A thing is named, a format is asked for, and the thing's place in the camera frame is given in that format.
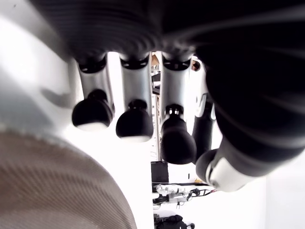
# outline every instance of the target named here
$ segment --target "robotic hand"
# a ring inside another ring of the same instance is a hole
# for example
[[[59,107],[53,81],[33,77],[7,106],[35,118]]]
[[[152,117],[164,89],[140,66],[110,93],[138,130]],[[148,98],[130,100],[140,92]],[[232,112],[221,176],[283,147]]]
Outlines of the robotic hand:
[[[106,53],[119,52],[125,113],[116,133],[148,140],[153,134],[148,53],[160,50],[164,160],[196,162],[201,179],[230,192],[304,150],[303,1],[31,2],[79,63],[85,100],[72,115],[79,128],[104,128],[112,121]],[[206,75],[190,136],[184,99],[193,54]],[[224,137],[219,149],[210,150],[215,117]]]

